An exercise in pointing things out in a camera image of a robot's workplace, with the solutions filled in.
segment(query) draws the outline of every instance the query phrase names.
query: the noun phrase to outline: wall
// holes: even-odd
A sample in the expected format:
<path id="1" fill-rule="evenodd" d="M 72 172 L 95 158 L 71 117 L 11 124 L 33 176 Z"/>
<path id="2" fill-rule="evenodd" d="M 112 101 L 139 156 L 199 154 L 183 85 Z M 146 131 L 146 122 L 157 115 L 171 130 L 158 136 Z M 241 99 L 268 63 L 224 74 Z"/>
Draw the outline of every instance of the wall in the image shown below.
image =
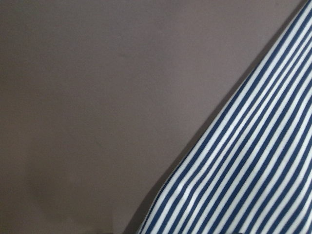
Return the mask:
<path id="1" fill-rule="evenodd" d="M 1 233 L 133 233 L 302 4 L 1 1 Z"/>

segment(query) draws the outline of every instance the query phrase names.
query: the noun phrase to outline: gray-brown wall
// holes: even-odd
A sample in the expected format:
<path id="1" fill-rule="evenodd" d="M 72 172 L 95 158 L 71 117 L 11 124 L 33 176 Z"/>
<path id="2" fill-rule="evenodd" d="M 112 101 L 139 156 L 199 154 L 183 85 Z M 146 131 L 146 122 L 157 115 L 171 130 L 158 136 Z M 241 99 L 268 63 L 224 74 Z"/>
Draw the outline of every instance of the gray-brown wall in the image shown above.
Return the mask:
<path id="1" fill-rule="evenodd" d="M 133 233 L 302 0 L 2 0 L 0 232 Z"/>

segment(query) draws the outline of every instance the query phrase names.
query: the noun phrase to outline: fabric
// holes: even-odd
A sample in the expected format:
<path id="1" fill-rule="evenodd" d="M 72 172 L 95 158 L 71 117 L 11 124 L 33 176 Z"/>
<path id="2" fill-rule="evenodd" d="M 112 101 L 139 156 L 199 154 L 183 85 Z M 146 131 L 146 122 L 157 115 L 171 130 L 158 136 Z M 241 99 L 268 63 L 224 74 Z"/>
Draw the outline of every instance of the fabric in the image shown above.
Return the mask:
<path id="1" fill-rule="evenodd" d="M 308 1 L 156 196 L 137 233 L 312 232 Z"/>

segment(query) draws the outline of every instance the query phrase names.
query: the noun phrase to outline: blue and white striped cloth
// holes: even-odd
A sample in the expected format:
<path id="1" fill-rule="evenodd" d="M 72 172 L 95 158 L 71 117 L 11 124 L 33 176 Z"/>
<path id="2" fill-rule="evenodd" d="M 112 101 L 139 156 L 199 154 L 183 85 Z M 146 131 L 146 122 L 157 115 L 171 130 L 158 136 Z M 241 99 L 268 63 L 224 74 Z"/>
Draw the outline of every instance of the blue and white striped cloth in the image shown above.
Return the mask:
<path id="1" fill-rule="evenodd" d="M 156 196 L 137 233 L 312 233 L 312 2 Z"/>

